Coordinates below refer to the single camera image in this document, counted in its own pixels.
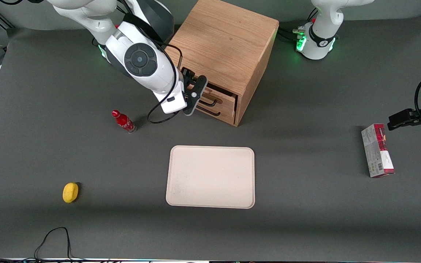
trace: white tray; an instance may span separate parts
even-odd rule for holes
[[[250,148],[182,146],[170,152],[167,203],[249,209],[254,205],[254,152]]]

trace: wooden cabinet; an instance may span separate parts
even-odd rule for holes
[[[199,0],[170,44],[209,85],[198,110],[238,126],[266,70],[279,22],[220,0]],[[167,47],[177,65],[179,52]]]

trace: black drawer handle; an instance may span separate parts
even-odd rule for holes
[[[205,112],[207,112],[207,113],[209,113],[210,115],[213,115],[213,116],[219,116],[220,115],[220,112],[219,113],[213,113],[212,111],[206,110],[205,108],[200,107],[200,106],[196,106],[196,108],[198,108],[199,110],[203,110],[203,111],[205,111]]]
[[[200,100],[199,103],[202,103],[202,104],[206,105],[207,107],[214,107],[215,104],[217,103],[217,100],[215,99],[213,103],[206,103],[206,102]]]

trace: red and white box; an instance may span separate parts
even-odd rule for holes
[[[382,178],[394,174],[391,157],[386,147],[384,124],[376,123],[362,130],[361,137],[368,161],[369,176]]]

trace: green led light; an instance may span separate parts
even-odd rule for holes
[[[329,48],[329,51],[331,51],[331,50],[332,50],[332,48],[334,47],[334,42],[335,42],[335,37],[334,37],[334,39],[332,40],[332,44],[331,44],[331,47]]]
[[[98,49],[100,49],[100,51],[102,52],[102,56],[106,58],[107,54],[103,53],[103,49],[100,47],[100,45],[98,45]]]
[[[301,51],[304,48],[304,44],[306,43],[306,36],[303,36],[301,39],[297,42],[297,50]]]

